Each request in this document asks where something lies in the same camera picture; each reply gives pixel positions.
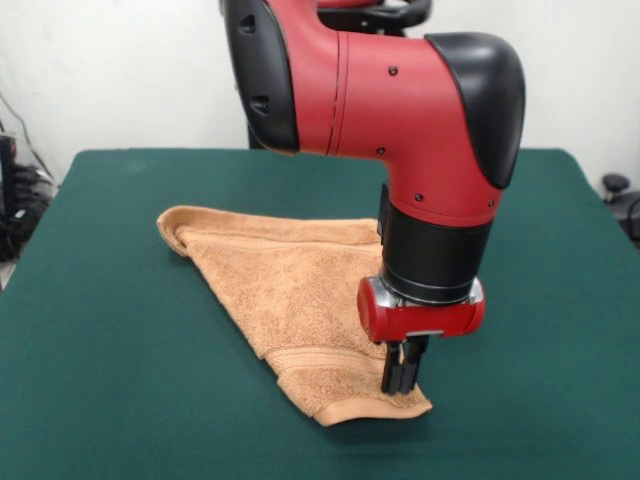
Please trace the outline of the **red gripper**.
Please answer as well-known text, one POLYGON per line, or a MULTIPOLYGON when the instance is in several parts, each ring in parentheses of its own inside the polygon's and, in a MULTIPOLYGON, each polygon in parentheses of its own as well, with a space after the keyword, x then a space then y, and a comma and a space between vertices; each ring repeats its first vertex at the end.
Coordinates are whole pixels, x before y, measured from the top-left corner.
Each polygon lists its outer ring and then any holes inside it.
POLYGON ((386 395, 411 393, 417 383, 421 359, 429 336, 463 336, 481 326, 486 310, 484 289, 476 278, 467 299, 449 305, 411 303, 387 290, 378 276, 362 279, 357 308, 361 326, 370 341, 386 343, 381 391, 386 395), (408 351, 400 361, 401 343, 408 351))

